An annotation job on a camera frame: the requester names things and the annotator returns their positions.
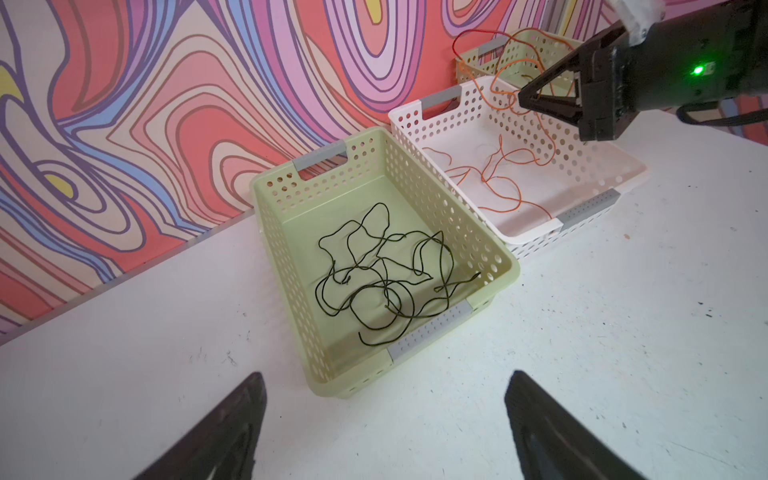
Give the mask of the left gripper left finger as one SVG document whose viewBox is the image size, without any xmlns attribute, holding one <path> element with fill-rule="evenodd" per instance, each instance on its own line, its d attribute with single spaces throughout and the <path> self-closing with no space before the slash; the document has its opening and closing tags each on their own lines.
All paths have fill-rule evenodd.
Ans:
<svg viewBox="0 0 768 480">
<path fill-rule="evenodd" d="M 139 479 L 250 479 L 267 406 L 263 375 L 253 372 Z"/>
</svg>

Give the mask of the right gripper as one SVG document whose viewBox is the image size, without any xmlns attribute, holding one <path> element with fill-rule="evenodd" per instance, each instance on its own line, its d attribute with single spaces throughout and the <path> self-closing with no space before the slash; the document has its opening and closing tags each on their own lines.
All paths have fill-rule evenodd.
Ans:
<svg viewBox="0 0 768 480">
<path fill-rule="evenodd" d="M 525 57 L 522 62 L 531 64 L 536 74 L 519 90 L 520 105 L 577 125 L 584 142 L 616 140 L 638 115 L 629 99 L 629 52 L 629 34 L 620 22 L 585 41 L 576 51 L 578 95 L 568 56 L 550 65 Z"/>
</svg>

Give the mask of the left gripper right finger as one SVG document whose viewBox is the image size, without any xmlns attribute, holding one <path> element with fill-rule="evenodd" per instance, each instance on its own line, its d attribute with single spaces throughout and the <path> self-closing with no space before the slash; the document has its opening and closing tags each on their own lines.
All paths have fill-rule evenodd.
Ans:
<svg viewBox="0 0 768 480">
<path fill-rule="evenodd" d="M 505 405 L 525 479 L 641 479 L 527 373 L 516 370 Z"/>
</svg>

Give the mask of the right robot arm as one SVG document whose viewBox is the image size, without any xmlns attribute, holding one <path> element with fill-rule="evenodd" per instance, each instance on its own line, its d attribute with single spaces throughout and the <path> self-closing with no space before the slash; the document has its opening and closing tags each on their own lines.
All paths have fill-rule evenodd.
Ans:
<svg viewBox="0 0 768 480">
<path fill-rule="evenodd" d="M 577 128 L 583 141 L 617 139 L 642 111 L 714 110 L 767 91 L 767 4 L 725 1 L 673 18 L 662 1 L 614 1 L 617 22 L 518 93 L 520 105 Z"/>
</svg>

